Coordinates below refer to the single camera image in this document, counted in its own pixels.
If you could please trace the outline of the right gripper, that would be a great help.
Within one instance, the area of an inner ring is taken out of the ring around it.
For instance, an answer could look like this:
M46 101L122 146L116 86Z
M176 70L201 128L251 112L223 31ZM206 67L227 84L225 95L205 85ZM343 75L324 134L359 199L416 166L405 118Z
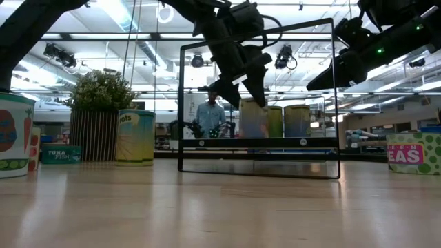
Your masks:
M370 70L392 62L422 46L422 29L388 29L374 34L354 32L354 51L337 56L330 66L311 80L308 90L349 87L366 80Z

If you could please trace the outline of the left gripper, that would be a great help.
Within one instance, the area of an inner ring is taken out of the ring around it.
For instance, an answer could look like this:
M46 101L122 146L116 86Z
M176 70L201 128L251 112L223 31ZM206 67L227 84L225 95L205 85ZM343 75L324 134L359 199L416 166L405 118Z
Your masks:
M230 37L227 26L223 21L216 17L199 19L194 24L194 34L202 34L206 41L218 41ZM218 64L222 77L232 80L240 74L243 67L243 60L240 57L237 46L233 41L209 45L214 61ZM243 47L246 63L246 79L244 86L251 94L255 102L260 107L266 106L264 95L264 78L267 71L265 67L272 62L268 53L262 53L262 50L256 45L246 45ZM216 92L217 95L225 99L234 107L240 105L240 93L238 86L232 82L219 79L209 86L210 92Z

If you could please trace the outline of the tall can peaches label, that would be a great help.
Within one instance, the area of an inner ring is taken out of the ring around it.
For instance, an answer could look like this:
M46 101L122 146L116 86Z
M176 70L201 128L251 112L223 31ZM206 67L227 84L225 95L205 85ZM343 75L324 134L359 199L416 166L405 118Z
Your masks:
M268 138L268 108L253 99L241 99L239 107L239 136L241 138Z

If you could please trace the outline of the tall can yellow-green label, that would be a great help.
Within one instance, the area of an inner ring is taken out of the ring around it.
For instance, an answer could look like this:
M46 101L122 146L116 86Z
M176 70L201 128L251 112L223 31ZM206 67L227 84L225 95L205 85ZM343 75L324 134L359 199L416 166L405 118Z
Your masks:
M284 111L284 132L287 138L309 137L310 108L307 105L288 105Z

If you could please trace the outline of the green peas can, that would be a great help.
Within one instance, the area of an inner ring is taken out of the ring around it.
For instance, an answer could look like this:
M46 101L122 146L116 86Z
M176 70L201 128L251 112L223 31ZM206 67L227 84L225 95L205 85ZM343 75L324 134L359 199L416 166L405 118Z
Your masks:
M386 139L391 172L441 176L441 134L399 133Z

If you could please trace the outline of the tall can carrots label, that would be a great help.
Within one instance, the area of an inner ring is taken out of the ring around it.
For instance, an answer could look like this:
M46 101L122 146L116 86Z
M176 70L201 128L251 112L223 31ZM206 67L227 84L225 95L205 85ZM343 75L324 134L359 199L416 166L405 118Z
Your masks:
M154 112L119 111L115 156L118 166L153 166L155 123Z

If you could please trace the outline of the teal tuna can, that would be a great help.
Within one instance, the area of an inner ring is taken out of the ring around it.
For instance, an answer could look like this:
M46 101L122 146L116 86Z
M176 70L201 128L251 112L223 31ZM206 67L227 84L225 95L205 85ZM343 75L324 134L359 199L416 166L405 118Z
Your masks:
M76 164L81 162L82 147L73 145L43 145L41 162L43 164Z

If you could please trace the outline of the mixed vegetables can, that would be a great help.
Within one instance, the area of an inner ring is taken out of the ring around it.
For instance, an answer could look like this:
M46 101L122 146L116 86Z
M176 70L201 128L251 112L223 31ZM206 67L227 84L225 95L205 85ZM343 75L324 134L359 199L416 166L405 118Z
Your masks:
M0 178L25 176L35 101L0 92Z

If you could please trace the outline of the black-framed wooden shelf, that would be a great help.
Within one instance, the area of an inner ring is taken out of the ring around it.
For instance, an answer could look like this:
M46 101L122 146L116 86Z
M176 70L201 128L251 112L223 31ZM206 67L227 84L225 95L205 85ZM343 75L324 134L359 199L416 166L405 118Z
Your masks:
M330 24L331 29L334 28L334 20L332 18L318 19L314 21L307 21L303 23L297 23L292 25L286 25L279 28L272 28L259 32L252 32L247 34L240 34L234 37L228 37L217 41L203 41L199 43L192 43L189 45L181 46L180 48L180 62L183 62L185 51L192 48L199 48L208 45L219 45L222 43L233 42L239 39L251 39L255 36L262 36L264 34L283 34L290 30L297 30L315 25ZM281 178L304 178L304 179L320 179L320 180L338 180L341 177L340 168L340 149L338 140L338 123L336 124L336 137L322 137L322 138L224 138L224 139L196 139L187 140L183 139L183 98L184 98L184 75L185 69L183 65L180 65L180 79L178 83L178 162L177 169L179 172L191 172L191 173L204 173L204 174L226 174L226 175L240 175L240 176L265 176L265 177L281 177ZM208 154L202 153L201 157L198 157L197 153L185 152L185 148L245 148L245 149L294 149L300 150L306 149L324 149L324 148L336 148L333 154ZM336 174L330 176L328 174L324 176L314 176L306 174L263 174L254 172L215 172L215 171L196 171L185 170L184 159L201 159L201 160L214 160L214 159L232 159L239 160L251 160L251 161L287 161L287 162L314 162L314 161L334 161L336 164Z

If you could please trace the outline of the person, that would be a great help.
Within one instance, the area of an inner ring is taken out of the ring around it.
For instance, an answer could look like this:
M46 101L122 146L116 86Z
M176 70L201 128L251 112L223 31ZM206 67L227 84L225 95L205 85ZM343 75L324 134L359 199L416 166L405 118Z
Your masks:
M210 138L210 131L226 121L225 110L216 102L217 92L208 92L208 101L201 103L196 111L196 122L200 125L203 138Z

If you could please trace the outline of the potted plant striped pot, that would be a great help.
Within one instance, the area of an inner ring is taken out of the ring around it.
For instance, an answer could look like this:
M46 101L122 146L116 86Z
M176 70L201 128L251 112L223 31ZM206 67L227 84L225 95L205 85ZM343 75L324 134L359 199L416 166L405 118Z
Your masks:
M81 160L113 161L120 110L130 108L136 93L122 72L92 70L81 75L66 99L71 110L70 144L81 148Z

